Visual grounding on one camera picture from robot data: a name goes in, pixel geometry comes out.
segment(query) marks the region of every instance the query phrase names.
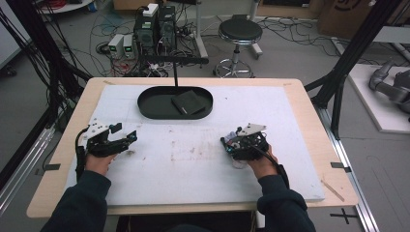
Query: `black frame pillar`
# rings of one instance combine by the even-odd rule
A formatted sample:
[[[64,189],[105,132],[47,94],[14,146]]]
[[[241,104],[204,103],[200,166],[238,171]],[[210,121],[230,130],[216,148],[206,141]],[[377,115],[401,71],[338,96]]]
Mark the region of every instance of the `black frame pillar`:
[[[312,103],[319,108],[327,108],[329,100],[335,95],[331,130],[337,140],[340,140],[338,123],[344,81],[400,2],[401,0],[377,0],[358,32],[338,59],[335,67],[327,75],[305,86],[307,92],[322,86],[317,95],[311,98]]]

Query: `person's arm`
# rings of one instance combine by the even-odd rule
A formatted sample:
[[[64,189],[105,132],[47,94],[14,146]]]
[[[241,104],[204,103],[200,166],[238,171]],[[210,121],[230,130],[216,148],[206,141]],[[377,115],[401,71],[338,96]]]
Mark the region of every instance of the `person's arm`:
[[[268,154],[278,161],[271,147]],[[315,231],[305,199],[286,187],[272,163],[263,157],[248,164],[262,187],[263,196],[257,201],[257,209],[265,215],[265,231]]]
[[[114,157],[87,156],[81,178],[64,192],[42,232],[103,231],[107,211],[105,197],[111,186],[104,176]]]

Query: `person's hand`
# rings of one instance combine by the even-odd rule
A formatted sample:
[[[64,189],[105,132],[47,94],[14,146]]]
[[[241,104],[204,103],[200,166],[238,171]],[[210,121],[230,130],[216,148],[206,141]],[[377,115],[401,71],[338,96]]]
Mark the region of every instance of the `person's hand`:
[[[94,171],[105,176],[108,171],[109,164],[116,156],[117,154],[104,158],[98,158],[88,154],[85,163],[85,170]]]
[[[276,162],[278,162],[278,158],[275,157],[272,153],[271,145],[269,145],[269,150],[267,154],[268,156],[271,156]],[[256,160],[249,160],[248,164],[253,169],[253,173],[255,174],[258,180],[264,176],[278,175],[277,169],[274,167],[272,162],[268,160],[266,157],[262,157],[261,159]]]

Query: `white board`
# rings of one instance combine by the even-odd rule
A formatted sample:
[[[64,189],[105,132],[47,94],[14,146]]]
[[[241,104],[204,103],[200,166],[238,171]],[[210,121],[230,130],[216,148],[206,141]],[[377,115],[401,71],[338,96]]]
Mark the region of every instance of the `white board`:
[[[350,80],[380,131],[410,133],[410,114],[401,111],[386,95],[368,88],[371,75],[379,68],[380,66],[356,65],[349,74]],[[393,85],[395,75],[407,70],[408,68],[392,67],[384,82]]]
[[[266,125],[267,140],[289,175],[290,186],[306,200],[324,199],[304,139],[281,87],[205,87],[213,111],[200,120],[152,120],[139,112],[137,98],[150,86],[109,85],[93,118],[123,123],[110,135],[136,130],[138,140],[110,164],[108,205],[255,202],[261,187],[250,167],[236,169],[220,138],[248,123]],[[75,159],[67,186],[75,184]]]

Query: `black tray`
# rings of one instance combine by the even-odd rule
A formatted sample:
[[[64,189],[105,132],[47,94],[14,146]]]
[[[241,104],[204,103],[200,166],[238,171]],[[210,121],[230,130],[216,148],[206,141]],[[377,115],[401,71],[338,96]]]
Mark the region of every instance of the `black tray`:
[[[191,115],[181,114],[171,98],[189,90],[193,90],[205,108]],[[138,97],[139,111],[150,119],[201,119],[211,113],[213,104],[214,98],[208,90],[193,86],[156,86],[145,90]]]

